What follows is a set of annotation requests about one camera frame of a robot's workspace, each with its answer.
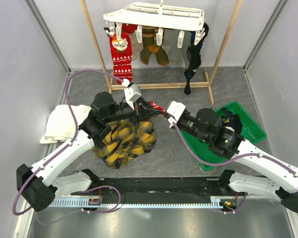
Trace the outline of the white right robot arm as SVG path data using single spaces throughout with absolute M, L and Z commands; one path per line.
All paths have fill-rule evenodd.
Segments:
M 193 117 L 184 105 L 180 105 L 169 110 L 168 114 L 170 126 L 178 133 L 185 131 L 206 143 L 213 154 L 226 159 L 221 163 L 206 162 L 188 147 L 187 150 L 200 163 L 218 167 L 238 162 L 262 175 L 258 178 L 235 171 L 224 171 L 217 184 L 221 194 L 229 195 L 234 191 L 267 196 L 298 213 L 298 167 L 258 149 L 233 129 L 224 127 L 222 118 L 212 109 L 200 109 Z

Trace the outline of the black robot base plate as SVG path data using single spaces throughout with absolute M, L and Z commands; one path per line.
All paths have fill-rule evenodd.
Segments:
M 117 192 L 104 186 L 118 189 L 121 203 L 208 203 L 212 196 L 242 198 L 245 195 L 243 191 L 229 188 L 222 176 L 97 178 L 96 175 L 88 192 L 77 191 L 72 195 L 100 195 L 102 202 L 117 202 Z

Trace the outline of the red cat face sock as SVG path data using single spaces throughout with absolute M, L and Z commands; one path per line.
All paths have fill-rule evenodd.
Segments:
M 113 75 L 132 82 L 132 44 L 129 34 L 122 33 L 120 40 L 118 40 L 115 33 L 110 33 L 109 40 Z

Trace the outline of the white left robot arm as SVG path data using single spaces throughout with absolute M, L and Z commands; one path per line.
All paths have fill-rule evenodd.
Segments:
M 150 120 L 166 112 L 139 93 L 131 96 L 125 102 L 116 103 L 110 93 L 98 93 L 88 116 L 81 124 L 75 123 L 74 134 L 68 140 L 32 166 L 18 167 L 18 196 L 23 197 L 31 209 L 40 212 L 57 197 L 77 191 L 94 195 L 99 190 L 98 177 L 89 169 L 74 176 L 60 178 L 59 174 L 90 149 L 112 169 L 149 153 L 157 140 Z

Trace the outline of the navy santa sock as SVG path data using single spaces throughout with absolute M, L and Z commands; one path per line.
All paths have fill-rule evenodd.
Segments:
M 230 127 L 236 133 L 241 134 L 243 125 L 242 125 L 239 115 L 234 114 L 230 110 L 227 110 L 226 107 L 222 107 L 221 112 L 224 113 L 224 116 L 222 116 L 222 126 Z

